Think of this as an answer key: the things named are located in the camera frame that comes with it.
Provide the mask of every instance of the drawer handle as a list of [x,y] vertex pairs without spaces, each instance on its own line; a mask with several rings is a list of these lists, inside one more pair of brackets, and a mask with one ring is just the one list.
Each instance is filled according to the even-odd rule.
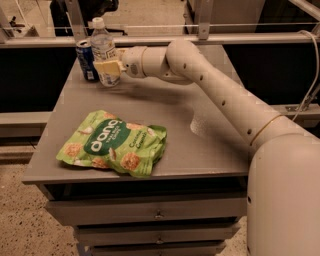
[[161,214],[161,211],[158,210],[157,214],[154,216],[155,220],[162,220],[164,218],[164,215]]

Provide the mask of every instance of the blue can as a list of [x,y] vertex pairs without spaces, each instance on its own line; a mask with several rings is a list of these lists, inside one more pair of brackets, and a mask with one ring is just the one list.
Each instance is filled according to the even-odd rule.
[[99,75],[93,66],[93,54],[90,41],[81,40],[76,44],[76,51],[84,78],[88,81],[99,81]]

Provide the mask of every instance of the table top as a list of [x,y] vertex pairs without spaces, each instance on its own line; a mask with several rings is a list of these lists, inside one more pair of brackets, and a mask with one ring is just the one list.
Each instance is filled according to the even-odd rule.
[[[199,48],[214,66],[240,82],[222,46]],[[58,151],[88,113],[97,110],[106,110],[125,122],[167,128],[165,153],[149,179],[247,175],[249,146],[196,84],[175,85],[122,74],[119,85],[106,88],[100,82],[87,82],[75,61],[22,182],[137,180],[112,170],[81,168],[56,160]]]

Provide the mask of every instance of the water bottle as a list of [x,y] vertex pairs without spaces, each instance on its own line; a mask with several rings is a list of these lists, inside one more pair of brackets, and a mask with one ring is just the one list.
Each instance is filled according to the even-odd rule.
[[[105,28],[104,20],[101,17],[92,20],[94,31],[91,36],[91,48],[95,62],[117,59],[117,51],[113,37]],[[100,82],[107,87],[115,86],[119,83],[120,77],[110,75],[107,72],[98,72]]]

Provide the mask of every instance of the snack bag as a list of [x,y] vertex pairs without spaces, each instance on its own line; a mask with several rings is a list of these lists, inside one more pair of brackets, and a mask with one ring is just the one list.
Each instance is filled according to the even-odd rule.
[[57,160],[148,177],[165,149],[166,128],[126,123],[99,110],[90,113],[64,144]]

